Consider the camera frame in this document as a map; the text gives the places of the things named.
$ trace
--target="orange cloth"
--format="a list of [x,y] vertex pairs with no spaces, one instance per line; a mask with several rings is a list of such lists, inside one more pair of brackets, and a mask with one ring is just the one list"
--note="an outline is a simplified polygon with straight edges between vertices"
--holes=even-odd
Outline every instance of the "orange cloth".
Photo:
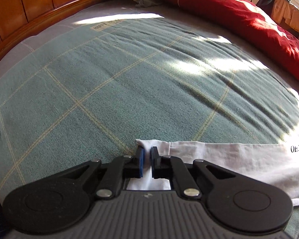
[[284,18],[287,25],[299,32],[299,9],[287,0],[274,1],[271,18],[278,24]]

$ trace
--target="white cloth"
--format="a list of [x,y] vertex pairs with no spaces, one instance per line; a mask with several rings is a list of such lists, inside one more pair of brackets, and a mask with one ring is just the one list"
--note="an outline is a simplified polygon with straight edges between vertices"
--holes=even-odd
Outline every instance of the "white cloth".
[[299,205],[299,144],[208,144],[202,142],[164,142],[136,140],[145,150],[144,175],[131,179],[128,190],[169,190],[166,179],[152,178],[150,150],[158,148],[161,156],[171,155],[192,164],[204,159],[247,177],[274,185],[285,191],[294,206]]

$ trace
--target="red blanket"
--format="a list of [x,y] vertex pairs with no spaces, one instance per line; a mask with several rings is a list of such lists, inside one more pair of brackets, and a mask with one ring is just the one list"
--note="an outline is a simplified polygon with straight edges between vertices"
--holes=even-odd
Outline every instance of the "red blanket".
[[299,80],[299,40],[247,0],[165,0],[249,41]]

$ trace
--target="black plastic mount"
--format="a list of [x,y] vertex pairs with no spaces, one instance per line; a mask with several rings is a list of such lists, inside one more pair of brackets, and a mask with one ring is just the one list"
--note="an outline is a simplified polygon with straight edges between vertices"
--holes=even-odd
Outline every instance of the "black plastic mount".
[[[178,157],[160,156],[156,147],[150,158],[154,179],[169,179],[179,198],[200,203],[228,231],[268,235],[283,230],[291,216],[289,196],[274,186],[204,160],[185,164]],[[89,215],[96,202],[117,199],[121,191],[126,197],[129,179],[143,176],[143,164],[141,147],[135,156],[120,156],[109,164],[86,162],[15,189],[4,200],[4,215],[25,234],[65,231]]]

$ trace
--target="green plaid blanket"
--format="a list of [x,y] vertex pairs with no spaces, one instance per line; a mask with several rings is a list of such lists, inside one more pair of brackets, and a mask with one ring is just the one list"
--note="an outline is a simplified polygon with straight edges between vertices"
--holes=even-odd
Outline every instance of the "green plaid blanket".
[[274,144],[298,122],[286,84],[224,38],[163,18],[83,25],[0,79],[0,200],[136,138]]

